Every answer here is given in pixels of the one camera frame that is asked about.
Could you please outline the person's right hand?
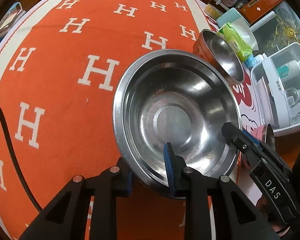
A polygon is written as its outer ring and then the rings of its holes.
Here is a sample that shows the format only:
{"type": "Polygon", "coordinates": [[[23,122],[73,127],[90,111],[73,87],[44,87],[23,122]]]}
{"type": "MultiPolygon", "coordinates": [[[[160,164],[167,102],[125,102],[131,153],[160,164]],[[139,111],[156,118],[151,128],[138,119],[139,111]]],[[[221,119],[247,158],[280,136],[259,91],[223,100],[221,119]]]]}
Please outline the person's right hand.
{"type": "Polygon", "coordinates": [[[264,196],[261,196],[261,198],[257,201],[256,207],[280,237],[287,233],[289,227],[279,221],[264,196]]]}

